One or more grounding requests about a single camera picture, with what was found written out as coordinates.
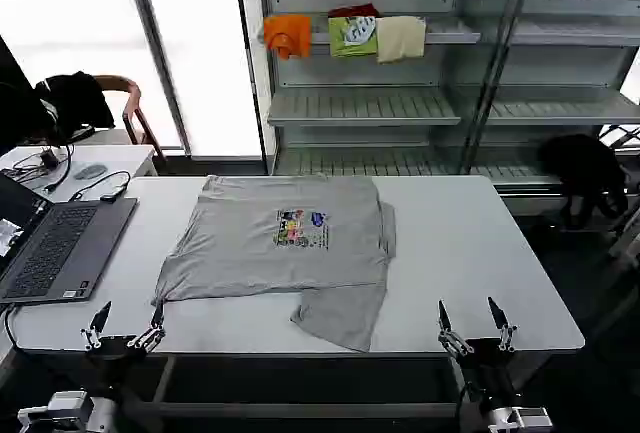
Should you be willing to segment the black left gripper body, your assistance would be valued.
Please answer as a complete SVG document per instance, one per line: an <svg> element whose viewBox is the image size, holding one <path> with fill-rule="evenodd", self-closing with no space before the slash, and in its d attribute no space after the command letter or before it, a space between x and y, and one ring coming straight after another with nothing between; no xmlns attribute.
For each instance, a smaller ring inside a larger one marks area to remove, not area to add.
<svg viewBox="0 0 640 433"><path fill-rule="evenodd" d="M148 355L144 347L137 346L134 336L107 336L99 346L88 346L85 359L94 368L96 388L106 396L122 393L130 370Z"/></svg>

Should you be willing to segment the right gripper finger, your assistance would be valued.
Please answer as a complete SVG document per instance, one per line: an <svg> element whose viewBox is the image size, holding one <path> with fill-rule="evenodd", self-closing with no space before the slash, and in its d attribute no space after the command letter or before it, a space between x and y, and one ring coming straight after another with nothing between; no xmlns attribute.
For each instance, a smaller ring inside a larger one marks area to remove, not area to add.
<svg viewBox="0 0 640 433"><path fill-rule="evenodd" d="M514 352L515 348L512 344L513 335L517 331L518 327L509 323L506 313L492 297L488 297L488 304L494 319L496 328L499 331L499 344L498 348L501 351Z"/></svg>
<svg viewBox="0 0 640 433"><path fill-rule="evenodd" d="M473 353L474 348L451 326L451 322L446 311L444 302L438 302L438 341L448 353Z"/></svg>

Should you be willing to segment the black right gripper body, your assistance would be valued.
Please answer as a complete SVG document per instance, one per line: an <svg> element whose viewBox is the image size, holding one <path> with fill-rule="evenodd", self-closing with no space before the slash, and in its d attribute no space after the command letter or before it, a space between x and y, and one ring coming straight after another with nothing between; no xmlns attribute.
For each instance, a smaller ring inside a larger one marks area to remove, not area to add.
<svg viewBox="0 0 640 433"><path fill-rule="evenodd" d="M460 357L460 368L471 400L480 409L520 406L521 395L507 369L513 354L500 350L497 338L469 339L467 343L473 352Z"/></svg>

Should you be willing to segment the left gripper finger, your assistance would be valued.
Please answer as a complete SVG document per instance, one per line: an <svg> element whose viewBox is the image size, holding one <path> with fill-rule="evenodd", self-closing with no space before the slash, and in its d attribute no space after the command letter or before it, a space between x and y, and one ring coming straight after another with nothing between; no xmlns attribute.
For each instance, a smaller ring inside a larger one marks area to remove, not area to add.
<svg viewBox="0 0 640 433"><path fill-rule="evenodd" d="M101 347L101 337L106 325L112 302L108 301L93 316L89 326L81 330L81 335L85 339L85 349L95 350Z"/></svg>
<svg viewBox="0 0 640 433"><path fill-rule="evenodd" d="M165 337L163 303L156 304L154 314L146 330L127 343L128 348L153 351Z"/></svg>

